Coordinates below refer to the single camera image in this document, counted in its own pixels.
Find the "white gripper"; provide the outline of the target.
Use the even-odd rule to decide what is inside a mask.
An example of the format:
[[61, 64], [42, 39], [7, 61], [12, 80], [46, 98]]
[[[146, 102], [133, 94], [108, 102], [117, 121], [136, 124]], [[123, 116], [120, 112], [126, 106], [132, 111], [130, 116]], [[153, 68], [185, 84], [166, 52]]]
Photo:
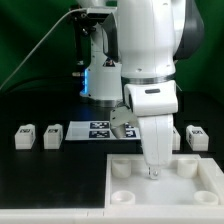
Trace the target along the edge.
[[173, 114], [178, 111], [174, 80], [150, 85], [127, 84], [125, 102], [137, 118], [148, 175], [158, 179], [172, 157]]

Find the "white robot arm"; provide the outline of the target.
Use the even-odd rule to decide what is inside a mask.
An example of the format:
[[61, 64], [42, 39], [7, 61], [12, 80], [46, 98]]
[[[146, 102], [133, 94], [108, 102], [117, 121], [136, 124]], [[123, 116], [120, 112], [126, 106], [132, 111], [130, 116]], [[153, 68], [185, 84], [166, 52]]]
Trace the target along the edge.
[[139, 129], [152, 179], [172, 156], [178, 111], [175, 62], [200, 46], [204, 24], [195, 0], [77, 0], [91, 36], [91, 62], [80, 96], [113, 105], [112, 133]]

